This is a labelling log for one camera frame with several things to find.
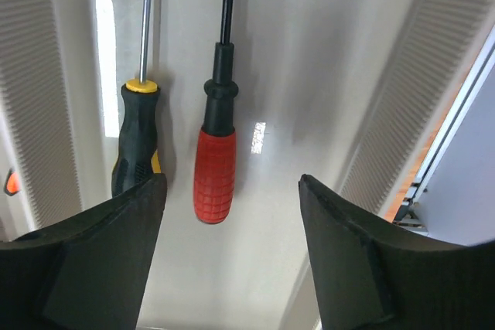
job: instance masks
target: white surface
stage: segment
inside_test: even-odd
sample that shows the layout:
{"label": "white surface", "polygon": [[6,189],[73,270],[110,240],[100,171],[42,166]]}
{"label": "white surface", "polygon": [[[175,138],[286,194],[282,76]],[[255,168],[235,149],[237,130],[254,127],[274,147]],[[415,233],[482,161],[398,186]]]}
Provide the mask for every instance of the white surface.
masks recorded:
{"label": "white surface", "polygon": [[[111,196],[108,190],[110,183],[104,177],[108,168],[104,166],[104,144],[101,140],[104,133],[101,101],[102,97],[110,100],[111,95],[101,95],[98,79],[95,39],[96,28],[101,21],[98,19],[97,22],[94,11],[97,1],[102,0],[53,0],[83,209]],[[98,52],[108,54],[104,48]]]}
{"label": "white surface", "polygon": [[280,330],[321,330],[316,328],[316,319],[319,318],[318,302],[316,300],[315,283],[309,267],[302,267],[295,282],[294,294],[287,304]]}
{"label": "white surface", "polygon": [[[117,73],[105,91],[138,68],[141,1],[112,0]],[[163,92],[157,117],[169,197],[141,325],[280,326],[307,254],[297,181],[303,173],[329,187],[340,180],[410,2],[236,0],[237,183],[230,215],[217,226],[194,216],[192,178],[221,0],[155,4],[152,72]],[[265,123],[263,146],[252,151],[256,123]],[[116,139],[105,137],[104,146],[110,177]]]}
{"label": "white surface", "polygon": [[495,238],[495,70],[481,87],[419,198],[429,236],[473,245]]}

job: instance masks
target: yellow and black screwdriver handle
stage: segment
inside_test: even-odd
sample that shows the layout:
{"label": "yellow and black screwdriver handle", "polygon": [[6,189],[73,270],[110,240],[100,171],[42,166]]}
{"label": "yellow and black screwdriver handle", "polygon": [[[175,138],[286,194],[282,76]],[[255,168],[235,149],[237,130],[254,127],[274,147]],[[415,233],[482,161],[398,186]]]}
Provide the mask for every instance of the yellow and black screwdriver handle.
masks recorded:
{"label": "yellow and black screwdriver handle", "polygon": [[151,80],[129,80],[121,88],[124,122],[118,138],[118,157],[111,173],[113,197],[160,173],[155,125],[160,88]]}

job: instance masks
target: screwdriver handle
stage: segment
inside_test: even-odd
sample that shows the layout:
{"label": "screwdriver handle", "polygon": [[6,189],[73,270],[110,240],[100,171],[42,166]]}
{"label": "screwdriver handle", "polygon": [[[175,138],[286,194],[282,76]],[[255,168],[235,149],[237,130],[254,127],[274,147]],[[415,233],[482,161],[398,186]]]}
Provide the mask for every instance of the screwdriver handle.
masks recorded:
{"label": "screwdriver handle", "polygon": [[230,211],[234,197],[235,132],[214,137],[200,131],[194,169],[194,211],[208,224],[222,222]]}
{"label": "screwdriver handle", "polygon": [[111,194],[113,197],[147,179],[153,173],[160,173],[157,154],[157,133],[155,125],[156,103],[160,89],[151,93],[128,89],[129,83],[121,88],[124,100],[124,122],[118,137],[118,157],[111,173]]}

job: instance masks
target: yellow ring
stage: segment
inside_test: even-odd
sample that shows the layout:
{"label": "yellow ring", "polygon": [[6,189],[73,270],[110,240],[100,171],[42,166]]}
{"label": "yellow ring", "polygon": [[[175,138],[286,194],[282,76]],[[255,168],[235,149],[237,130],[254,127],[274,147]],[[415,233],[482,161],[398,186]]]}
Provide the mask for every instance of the yellow ring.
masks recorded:
{"label": "yellow ring", "polygon": [[127,89],[136,93],[155,93],[158,90],[158,85],[151,80],[146,80],[144,84],[141,84],[139,79],[131,79],[125,84],[125,86]]}

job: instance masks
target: metal frame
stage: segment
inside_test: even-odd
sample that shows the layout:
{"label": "metal frame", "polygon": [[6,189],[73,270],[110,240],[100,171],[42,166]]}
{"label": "metal frame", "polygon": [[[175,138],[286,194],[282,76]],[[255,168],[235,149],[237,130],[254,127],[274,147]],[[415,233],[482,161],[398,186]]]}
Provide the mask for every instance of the metal frame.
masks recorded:
{"label": "metal frame", "polygon": [[471,108],[477,94],[485,83],[495,65],[495,27],[486,38],[480,54],[476,58],[473,67],[469,71],[463,86],[461,87],[449,113],[447,114],[431,148],[426,154],[425,160],[419,167],[415,176],[418,189],[412,196],[412,202],[417,202],[428,185],[430,178],[439,166],[446,149],[450,145],[459,126],[464,120],[468,110]]}

